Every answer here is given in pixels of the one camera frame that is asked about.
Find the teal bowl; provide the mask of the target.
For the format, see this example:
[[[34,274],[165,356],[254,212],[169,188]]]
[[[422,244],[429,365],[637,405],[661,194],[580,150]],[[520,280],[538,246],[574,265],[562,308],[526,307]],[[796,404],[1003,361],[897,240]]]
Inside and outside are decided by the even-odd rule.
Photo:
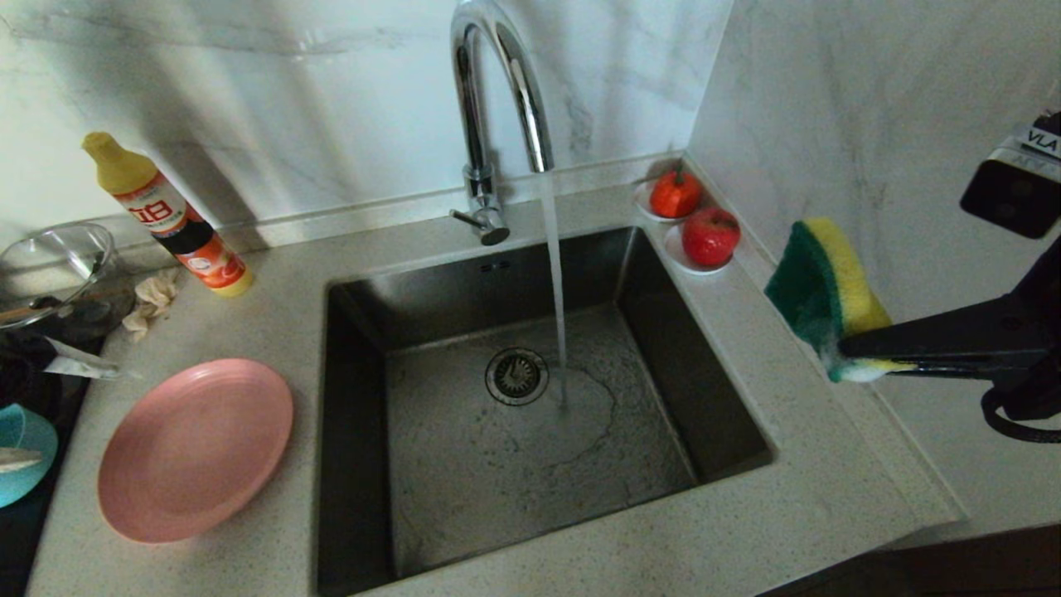
[[[25,498],[50,471],[58,450],[58,434],[53,424],[22,405],[0,409],[0,450],[16,449],[38,454],[33,464],[12,468],[0,457],[0,507]]]

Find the yellow green sponge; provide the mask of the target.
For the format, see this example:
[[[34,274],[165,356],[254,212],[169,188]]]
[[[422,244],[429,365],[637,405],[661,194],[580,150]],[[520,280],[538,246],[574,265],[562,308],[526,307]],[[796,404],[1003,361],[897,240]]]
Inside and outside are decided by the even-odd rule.
[[[834,383],[868,383],[914,364],[848,357],[839,343],[892,324],[865,278],[859,256],[842,229],[829,218],[799,220],[779,265],[764,289],[799,339],[810,345]]]

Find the yellow capped dish soap bottle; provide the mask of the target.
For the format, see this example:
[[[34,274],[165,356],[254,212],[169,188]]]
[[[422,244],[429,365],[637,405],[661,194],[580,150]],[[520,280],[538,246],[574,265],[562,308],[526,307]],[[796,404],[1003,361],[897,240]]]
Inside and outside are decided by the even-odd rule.
[[[88,133],[82,148],[94,160],[98,185],[208,289],[238,296],[251,287],[254,276],[242,258],[151,158],[122,147],[106,131]]]

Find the chrome gooseneck faucet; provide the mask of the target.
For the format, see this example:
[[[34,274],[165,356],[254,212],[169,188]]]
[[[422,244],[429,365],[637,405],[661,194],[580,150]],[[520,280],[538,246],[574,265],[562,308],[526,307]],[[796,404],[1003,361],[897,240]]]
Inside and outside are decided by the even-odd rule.
[[[482,245],[499,245],[511,234],[494,189],[494,169],[487,147],[482,116],[479,49],[492,49],[511,90],[521,131],[526,141],[528,166],[534,173],[555,169],[552,136],[530,53],[506,12],[495,0],[459,0],[450,27],[450,56],[460,109],[463,143],[468,161],[463,181],[469,212],[451,211],[451,217],[471,226]]]

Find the stainless steel sink basin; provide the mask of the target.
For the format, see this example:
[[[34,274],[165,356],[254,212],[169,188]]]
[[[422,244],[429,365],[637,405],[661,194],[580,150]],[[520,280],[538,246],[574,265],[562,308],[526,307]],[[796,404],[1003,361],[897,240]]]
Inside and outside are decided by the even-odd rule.
[[[569,407],[547,246],[333,284],[316,593],[347,597],[772,461],[641,228],[560,242]],[[503,349],[547,363],[502,405]]]

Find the brown wooden stick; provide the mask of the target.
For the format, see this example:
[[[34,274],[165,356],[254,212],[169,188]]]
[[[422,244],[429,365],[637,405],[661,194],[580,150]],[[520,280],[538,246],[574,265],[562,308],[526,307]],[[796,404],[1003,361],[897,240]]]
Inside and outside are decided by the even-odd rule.
[[[30,324],[50,316],[67,317],[75,312],[79,303],[103,301],[103,299],[110,299],[111,296],[123,294],[123,289],[110,289],[94,292],[94,294],[79,294],[64,299],[64,301],[53,295],[38,296],[38,298],[31,299],[27,308],[0,311],[0,328],[8,324]]]

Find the black stove top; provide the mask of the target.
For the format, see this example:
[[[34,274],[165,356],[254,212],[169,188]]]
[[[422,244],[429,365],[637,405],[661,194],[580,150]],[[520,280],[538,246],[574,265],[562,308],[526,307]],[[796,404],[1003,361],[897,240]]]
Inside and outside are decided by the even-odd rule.
[[[24,597],[65,457],[90,388],[90,379],[49,373],[60,383],[50,407],[24,407],[49,420],[58,434],[56,461],[27,497],[0,507],[0,597]]]

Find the crumpled beige tissue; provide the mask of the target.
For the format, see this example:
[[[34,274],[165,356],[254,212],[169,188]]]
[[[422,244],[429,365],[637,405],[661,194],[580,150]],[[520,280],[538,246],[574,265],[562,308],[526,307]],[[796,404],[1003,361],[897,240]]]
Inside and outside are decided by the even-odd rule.
[[[143,340],[152,322],[167,316],[178,295],[177,276],[177,269],[164,269],[137,284],[135,305],[122,321],[132,343]]]

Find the clear glass bowl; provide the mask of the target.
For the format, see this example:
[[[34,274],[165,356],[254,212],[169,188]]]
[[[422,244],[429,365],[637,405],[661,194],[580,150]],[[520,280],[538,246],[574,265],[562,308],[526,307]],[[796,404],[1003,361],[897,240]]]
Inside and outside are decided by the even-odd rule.
[[[101,288],[85,288],[90,264],[100,250],[110,250],[111,277]],[[79,303],[70,316],[50,316],[30,324],[8,324],[0,335],[44,335],[65,344],[94,343],[121,324],[135,303],[128,269],[114,236],[98,224],[65,224],[12,243],[0,254],[0,311],[27,308],[31,299],[53,295],[64,301],[79,294],[123,289],[89,303]]]

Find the pink plate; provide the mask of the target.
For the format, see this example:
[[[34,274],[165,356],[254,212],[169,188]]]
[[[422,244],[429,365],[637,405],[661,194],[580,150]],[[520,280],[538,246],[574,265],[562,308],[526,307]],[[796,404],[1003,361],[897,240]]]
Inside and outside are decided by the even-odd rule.
[[[95,476],[102,517],[147,545],[215,528],[269,482],[293,425],[293,393],[266,364],[213,359],[179,371],[114,431]]]

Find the red apple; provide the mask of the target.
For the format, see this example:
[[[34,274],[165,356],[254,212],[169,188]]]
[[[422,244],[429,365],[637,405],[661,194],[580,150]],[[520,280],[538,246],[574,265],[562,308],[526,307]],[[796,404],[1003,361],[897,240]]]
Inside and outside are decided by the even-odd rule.
[[[695,265],[713,269],[731,260],[740,238],[740,223],[731,212],[708,207],[695,211],[683,224],[681,246]]]

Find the clear running water stream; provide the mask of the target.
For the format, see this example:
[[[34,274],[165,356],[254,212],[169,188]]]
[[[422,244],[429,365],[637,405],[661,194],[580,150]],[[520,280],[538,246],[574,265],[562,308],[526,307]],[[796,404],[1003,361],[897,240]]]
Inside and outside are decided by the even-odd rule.
[[[562,289],[562,253],[560,249],[560,224],[555,201],[555,183],[552,172],[540,174],[540,200],[543,214],[543,230],[550,257],[550,277],[552,277],[553,301],[555,309],[555,324],[558,347],[557,379],[560,381],[560,409],[569,407],[568,393],[568,344],[567,321],[564,313],[564,289]]]

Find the round metal drain strainer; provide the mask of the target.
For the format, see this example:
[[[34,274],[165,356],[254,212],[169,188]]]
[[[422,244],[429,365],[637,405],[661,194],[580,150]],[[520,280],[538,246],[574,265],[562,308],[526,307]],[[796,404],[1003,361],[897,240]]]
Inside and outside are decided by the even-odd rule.
[[[511,347],[489,361],[484,382],[488,394],[502,405],[529,405],[545,393],[550,370],[538,352]]]

